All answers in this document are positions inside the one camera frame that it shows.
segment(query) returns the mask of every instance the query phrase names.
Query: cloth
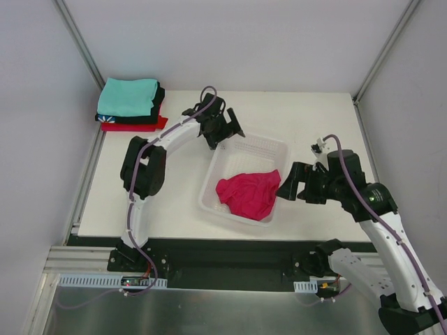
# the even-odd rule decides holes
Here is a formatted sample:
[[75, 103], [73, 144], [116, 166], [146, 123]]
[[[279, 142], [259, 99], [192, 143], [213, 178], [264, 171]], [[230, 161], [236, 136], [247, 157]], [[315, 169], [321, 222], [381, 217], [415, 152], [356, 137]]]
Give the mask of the cloth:
[[156, 131], [164, 129], [168, 122], [167, 117], [159, 117], [157, 124], [113, 124], [104, 122], [101, 124], [102, 131]]
[[145, 117], [115, 117], [112, 115], [103, 115], [96, 113], [95, 120], [99, 122], [110, 122], [116, 124], [156, 124], [159, 121], [160, 106], [165, 98], [165, 89], [160, 87], [160, 83], [157, 83], [157, 90], [155, 92], [155, 97], [152, 103], [150, 115]]
[[98, 114], [111, 117], [146, 117], [154, 104], [155, 79], [117, 80], [108, 78], [99, 96]]
[[242, 173], [221, 179], [216, 192], [232, 214], [261, 221], [273, 209], [281, 177], [278, 170], [268, 173]]

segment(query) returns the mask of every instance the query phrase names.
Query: red cloth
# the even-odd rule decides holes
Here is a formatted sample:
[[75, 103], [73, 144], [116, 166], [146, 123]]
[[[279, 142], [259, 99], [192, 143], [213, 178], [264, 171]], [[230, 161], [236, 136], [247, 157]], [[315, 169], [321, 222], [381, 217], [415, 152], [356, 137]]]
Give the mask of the red cloth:
[[261, 221], [273, 209], [281, 177], [278, 170], [268, 173], [242, 173], [221, 179], [216, 192], [232, 214]]
[[156, 124], [111, 124], [103, 122], [101, 124], [102, 131], [156, 131], [157, 129], [163, 129], [168, 122], [167, 117], [159, 116], [159, 120]]

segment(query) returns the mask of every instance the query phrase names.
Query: black folded cloth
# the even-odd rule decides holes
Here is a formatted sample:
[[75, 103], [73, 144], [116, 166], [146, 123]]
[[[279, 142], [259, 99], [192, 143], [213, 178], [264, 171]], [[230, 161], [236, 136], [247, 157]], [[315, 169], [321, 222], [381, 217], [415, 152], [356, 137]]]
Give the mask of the black folded cloth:
[[146, 117], [111, 117], [109, 115], [95, 114], [95, 121], [108, 122], [114, 124], [157, 124], [159, 121], [160, 106], [165, 98], [165, 89], [157, 82], [155, 97], [152, 100], [154, 107], [151, 114]]

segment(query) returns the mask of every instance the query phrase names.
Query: stainless steel panel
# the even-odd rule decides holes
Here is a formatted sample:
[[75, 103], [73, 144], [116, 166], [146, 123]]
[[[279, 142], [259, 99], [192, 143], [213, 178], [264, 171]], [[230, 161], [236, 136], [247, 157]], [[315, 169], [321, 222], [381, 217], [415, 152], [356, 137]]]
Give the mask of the stainless steel panel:
[[[66, 305], [102, 292], [58, 288]], [[302, 305], [315, 300], [276, 292], [154, 290], [140, 297], [113, 292], [74, 311], [53, 304], [44, 334], [386, 334], [377, 312], [354, 288], [335, 303]]]

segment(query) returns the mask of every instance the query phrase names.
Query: white wall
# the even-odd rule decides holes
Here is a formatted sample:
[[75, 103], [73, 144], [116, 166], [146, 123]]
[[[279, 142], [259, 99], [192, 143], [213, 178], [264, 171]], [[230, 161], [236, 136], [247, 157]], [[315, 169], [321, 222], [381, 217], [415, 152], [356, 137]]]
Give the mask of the white wall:
[[94, 136], [98, 88], [50, 0], [0, 1], [0, 333], [21, 333]]
[[426, 0], [360, 112], [379, 178], [395, 196], [406, 231], [447, 292], [447, 1]]
[[103, 77], [350, 92], [409, 0], [66, 0]]

